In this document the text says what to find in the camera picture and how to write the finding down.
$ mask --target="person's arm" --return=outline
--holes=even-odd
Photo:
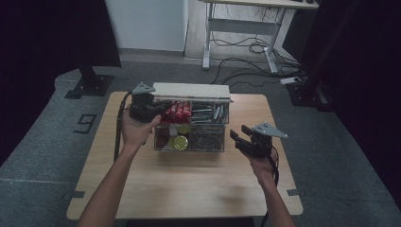
[[[273,179],[273,168],[267,158],[257,159],[245,155],[251,162],[253,173],[265,193],[266,205],[268,206],[269,219],[273,227],[292,227],[295,226],[286,205],[281,198]]]
[[[132,120],[129,111],[124,112],[122,151],[83,210],[78,226],[113,226],[133,157],[160,119],[158,115],[152,122],[143,124]]]

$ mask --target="black curtain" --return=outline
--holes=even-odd
[[[104,1],[0,2],[0,164],[40,115],[55,78],[82,64],[121,67]]]
[[[322,1],[301,58],[309,79],[327,85],[334,111],[399,207],[400,7],[391,0]]]

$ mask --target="desk leg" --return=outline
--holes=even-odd
[[[209,69],[209,61],[210,61],[210,23],[212,23],[212,15],[213,15],[213,3],[209,3],[209,16],[207,18],[206,25],[206,44],[204,45],[203,50],[203,69]]]
[[[275,44],[275,42],[277,40],[278,32],[280,31],[280,27],[281,27],[281,24],[283,23],[283,19],[284,19],[284,15],[285,14],[286,14],[286,9],[285,8],[281,8],[280,9],[280,13],[278,14],[278,20],[277,20],[276,25],[274,27],[273,34],[271,35],[271,40],[270,40],[269,47],[265,47],[266,59],[268,60],[270,71],[273,74],[277,74],[278,71],[277,71],[277,67],[275,66],[274,58],[273,58],[271,52],[273,51],[274,44]]]

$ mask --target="wire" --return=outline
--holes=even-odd
[[[117,115],[117,123],[116,123],[116,130],[115,130],[115,145],[114,145],[114,160],[118,158],[118,154],[120,152],[120,141],[121,141],[121,129],[123,123],[123,112],[125,110],[125,104],[127,101],[127,97],[131,94],[131,92],[127,92],[123,100],[121,101],[120,108],[118,110]]]

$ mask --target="white wall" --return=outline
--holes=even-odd
[[[118,48],[183,51],[188,0],[106,0]]]

